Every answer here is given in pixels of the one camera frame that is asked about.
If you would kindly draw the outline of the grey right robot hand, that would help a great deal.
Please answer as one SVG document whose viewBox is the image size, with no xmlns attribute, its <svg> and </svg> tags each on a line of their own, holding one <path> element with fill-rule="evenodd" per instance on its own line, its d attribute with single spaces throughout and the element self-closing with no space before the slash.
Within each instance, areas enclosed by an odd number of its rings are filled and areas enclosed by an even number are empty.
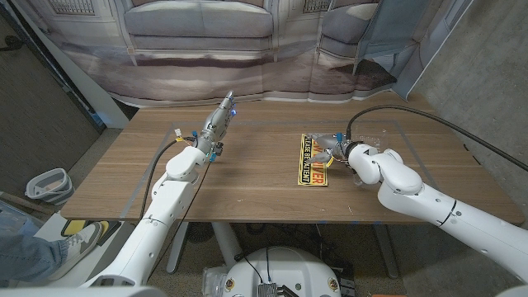
<svg viewBox="0 0 528 297">
<path fill-rule="evenodd" d="M 307 134 L 308 138 L 315 141 L 317 145 L 323 150 L 311 158 L 304 161 L 304 164 L 311 163 L 328 163 L 332 158 L 338 162 L 346 163 L 351 150 L 362 141 L 351 141 L 344 139 L 342 133 L 337 134 Z"/>
</svg>

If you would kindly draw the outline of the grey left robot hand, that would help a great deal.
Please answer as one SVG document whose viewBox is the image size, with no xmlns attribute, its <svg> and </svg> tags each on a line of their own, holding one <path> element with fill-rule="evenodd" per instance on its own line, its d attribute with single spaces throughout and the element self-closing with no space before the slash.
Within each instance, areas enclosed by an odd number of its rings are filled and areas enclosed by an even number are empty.
<svg viewBox="0 0 528 297">
<path fill-rule="evenodd" d="M 236 115 L 236 103 L 233 101 L 233 91 L 230 90 L 219 106 L 205 119 L 200 134 L 196 137 L 194 146 L 207 157 L 211 154 L 221 154 L 219 142 L 227 133 L 230 121 Z"/>
</svg>

